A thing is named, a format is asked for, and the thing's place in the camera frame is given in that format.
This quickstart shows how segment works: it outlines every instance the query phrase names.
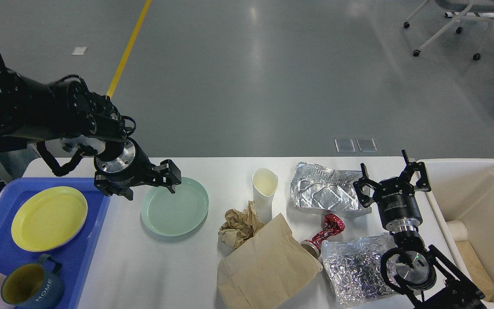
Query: white table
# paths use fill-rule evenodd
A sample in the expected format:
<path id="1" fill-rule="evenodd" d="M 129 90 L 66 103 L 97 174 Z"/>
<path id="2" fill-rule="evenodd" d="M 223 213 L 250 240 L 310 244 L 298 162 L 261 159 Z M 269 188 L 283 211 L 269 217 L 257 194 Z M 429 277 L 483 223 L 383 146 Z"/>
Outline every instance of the white table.
<path id="1" fill-rule="evenodd" d="M 159 164 L 163 159 L 152 158 Z M 63 164 L 68 159 L 59 159 Z M 321 230 L 321 215 L 294 209 L 289 201 L 289 186 L 300 161 L 312 162 L 338 170 L 359 170 L 365 162 L 374 180 L 398 176 L 405 164 L 402 157 L 313 157 L 313 158 L 173 158 L 182 176 L 198 180 L 207 190 L 209 210 L 206 220 L 194 231 L 178 237 L 155 236 L 142 225 L 140 209 L 149 186 L 133 188 L 135 198 L 112 196 L 98 239 L 94 257 L 78 305 L 79 309 L 189 309 L 225 308 L 217 291 L 218 262 L 232 248 L 218 240 L 217 232 L 228 209 L 243 210 L 253 198 L 251 174 L 260 167 L 271 169 L 279 178 L 273 201 L 273 215 L 282 213 L 293 236 L 302 241 Z M 84 159 L 67 177 L 92 177 L 92 159 Z M 41 159 L 34 160 L 25 177 L 53 176 Z M 426 195 L 416 198 L 424 223 L 420 234 L 425 244 L 434 244 L 447 258 L 451 254 L 437 225 Z M 382 229 L 378 210 L 370 215 L 345 219 L 346 229 L 334 241 L 379 235 Z M 280 308 L 332 308 L 333 292 L 325 271 L 316 276 Z M 427 298 L 443 288 L 439 274 L 436 286 Z M 407 297 L 397 295 L 367 303 L 360 308 L 410 309 Z"/>

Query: blue mug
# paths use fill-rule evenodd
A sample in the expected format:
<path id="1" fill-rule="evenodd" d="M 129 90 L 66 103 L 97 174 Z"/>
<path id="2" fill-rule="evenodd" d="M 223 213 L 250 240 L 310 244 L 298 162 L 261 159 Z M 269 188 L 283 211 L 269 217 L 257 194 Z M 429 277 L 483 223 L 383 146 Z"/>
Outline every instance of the blue mug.
<path id="1" fill-rule="evenodd" d="M 53 270 L 43 268 L 49 260 Z M 35 263 L 22 265 L 7 276 L 1 287 L 4 302 L 24 309 L 51 309 L 62 298 L 64 284 L 58 277 L 62 264 L 48 254 L 42 254 Z"/>

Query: chair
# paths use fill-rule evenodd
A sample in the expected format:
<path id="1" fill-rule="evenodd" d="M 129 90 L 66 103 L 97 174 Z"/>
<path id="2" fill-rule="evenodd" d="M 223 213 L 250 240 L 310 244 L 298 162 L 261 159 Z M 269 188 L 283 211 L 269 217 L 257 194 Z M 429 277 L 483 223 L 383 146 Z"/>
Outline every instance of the chair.
<path id="1" fill-rule="evenodd" d="M 424 2 L 420 4 L 420 6 L 414 12 L 412 12 L 412 14 L 409 15 L 409 17 L 404 22 L 404 28 L 409 28 L 410 20 L 424 6 L 426 6 L 428 2 L 430 2 L 430 0 L 424 0 Z M 494 0 L 435 0 L 435 2 L 438 6 L 440 6 L 441 8 L 443 8 L 448 12 L 459 12 L 459 13 L 458 14 L 453 13 L 452 20 L 449 23 L 447 23 L 445 26 L 443 26 L 443 28 L 441 28 L 435 35 L 433 35 L 433 37 L 428 39 L 426 43 L 421 45 L 418 49 L 415 49 L 413 51 L 413 56 L 418 57 L 418 55 L 420 55 L 420 52 L 423 51 L 425 47 L 427 47 L 430 43 L 432 43 L 435 39 L 437 39 L 437 37 L 442 35 L 445 31 L 447 31 L 447 29 L 449 29 L 455 24 L 458 24 L 456 32 L 458 34 L 462 33 L 461 21 L 472 20 L 472 21 L 482 21 L 488 24 L 488 27 L 485 30 L 482 41 L 480 42 L 480 45 L 476 53 L 472 57 L 472 59 L 474 60 L 479 60 L 481 58 L 480 51 L 482 51 L 483 43 L 493 27 L 493 20 L 487 17 L 480 17 L 478 14 L 494 12 Z M 467 16 L 469 12 L 472 12 L 475 15 Z"/>

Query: crumpled brown paper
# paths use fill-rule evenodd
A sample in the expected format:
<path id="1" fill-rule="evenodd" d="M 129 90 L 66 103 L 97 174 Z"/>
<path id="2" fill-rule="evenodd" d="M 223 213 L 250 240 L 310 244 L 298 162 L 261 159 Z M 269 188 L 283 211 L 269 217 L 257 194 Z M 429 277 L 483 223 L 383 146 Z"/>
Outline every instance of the crumpled brown paper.
<path id="1" fill-rule="evenodd" d="M 264 223 L 256 215 L 255 202 L 253 201 L 249 201 L 249 206 L 243 212 L 230 209 L 224 217 L 226 223 L 220 227 L 218 238 L 234 249 L 239 248 L 264 227 Z"/>
<path id="2" fill-rule="evenodd" d="M 282 214 L 218 264 L 217 287 L 228 309 L 274 309 L 323 266 L 292 237 Z"/>

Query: white storage box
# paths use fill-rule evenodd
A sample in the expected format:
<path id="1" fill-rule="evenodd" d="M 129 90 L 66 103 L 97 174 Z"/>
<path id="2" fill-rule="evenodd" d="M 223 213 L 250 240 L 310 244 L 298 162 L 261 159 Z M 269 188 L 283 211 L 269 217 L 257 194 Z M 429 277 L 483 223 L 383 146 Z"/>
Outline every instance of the white storage box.
<path id="1" fill-rule="evenodd" d="M 428 199 L 455 264 L 468 275 L 445 224 L 446 221 L 460 220 L 466 226 L 468 240 L 494 282 L 494 159 L 421 161 L 426 164 L 432 188 L 427 194 Z M 486 306 L 494 308 L 494 297 Z"/>

